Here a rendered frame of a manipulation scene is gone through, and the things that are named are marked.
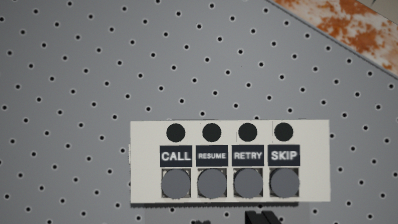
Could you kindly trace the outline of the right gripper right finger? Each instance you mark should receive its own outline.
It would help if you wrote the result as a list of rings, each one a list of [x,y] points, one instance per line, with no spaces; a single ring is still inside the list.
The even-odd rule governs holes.
[[[265,224],[282,224],[272,211],[262,211],[259,214]]]

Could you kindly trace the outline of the white operator panel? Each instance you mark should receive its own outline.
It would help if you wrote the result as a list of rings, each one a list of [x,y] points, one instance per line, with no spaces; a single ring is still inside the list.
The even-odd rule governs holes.
[[[330,202],[329,120],[130,121],[131,203]]]

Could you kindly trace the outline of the grey rectangular plate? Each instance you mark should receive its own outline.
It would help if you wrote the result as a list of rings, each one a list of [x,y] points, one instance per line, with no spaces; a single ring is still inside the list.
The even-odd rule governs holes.
[[[130,121],[330,120],[331,202],[131,203]],[[398,224],[398,76],[273,0],[0,0],[0,224]]]

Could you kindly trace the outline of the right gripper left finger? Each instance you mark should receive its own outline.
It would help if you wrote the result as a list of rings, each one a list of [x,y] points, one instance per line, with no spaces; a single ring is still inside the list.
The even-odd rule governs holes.
[[[245,224],[265,224],[259,213],[245,211]]]

